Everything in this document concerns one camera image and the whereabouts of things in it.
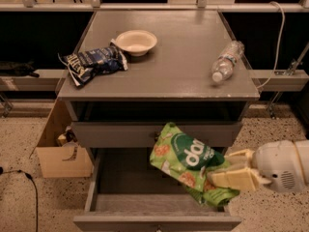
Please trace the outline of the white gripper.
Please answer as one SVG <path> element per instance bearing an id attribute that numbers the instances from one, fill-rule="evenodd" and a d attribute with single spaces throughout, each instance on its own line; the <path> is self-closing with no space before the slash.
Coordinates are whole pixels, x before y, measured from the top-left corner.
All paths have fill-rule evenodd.
<path id="1" fill-rule="evenodd" d="M 282 140 L 267 143 L 255 153 L 243 149 L 226 156 L 231 164 L 207 173 L 208 180 L 219 188 L 257 190 L 261 185 L 277 192 L 304 190 L 304 141 Z"/>

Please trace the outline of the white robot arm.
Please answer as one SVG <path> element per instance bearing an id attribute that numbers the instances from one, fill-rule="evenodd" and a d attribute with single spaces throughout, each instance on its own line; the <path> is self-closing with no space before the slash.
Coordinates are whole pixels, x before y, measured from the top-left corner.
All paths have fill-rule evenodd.
<path id="1" fill-rule="evenodd" d="M 244 149 L 227 155 L 230 163 L 208 173 L 216 187 L 276 192 L 301 192 L 309 185 L 309 141 L 275 141 L 257 150 Z"/>

